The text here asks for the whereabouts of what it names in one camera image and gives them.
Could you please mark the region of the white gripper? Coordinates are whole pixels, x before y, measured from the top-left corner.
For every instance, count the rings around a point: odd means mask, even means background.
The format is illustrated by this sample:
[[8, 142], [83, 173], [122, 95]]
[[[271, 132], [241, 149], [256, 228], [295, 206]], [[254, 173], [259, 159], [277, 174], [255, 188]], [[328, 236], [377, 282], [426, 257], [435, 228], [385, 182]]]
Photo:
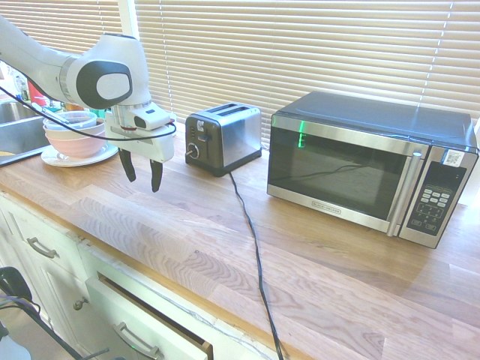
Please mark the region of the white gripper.
[[174, 155], [174, 124], [165, 124], [154, 130], [137, 127], [125, 130], [115, 123], [114, 116], [107, 112], [104, 120], [105, 136], [109, 142], [118, 147], [121, 165], [130, 182], [136, 180], [136, 173], [131, 160], [131, 153], [150, 159], [151, 190], [156, 193], [163, 177], [162, 163], [169, 161]]

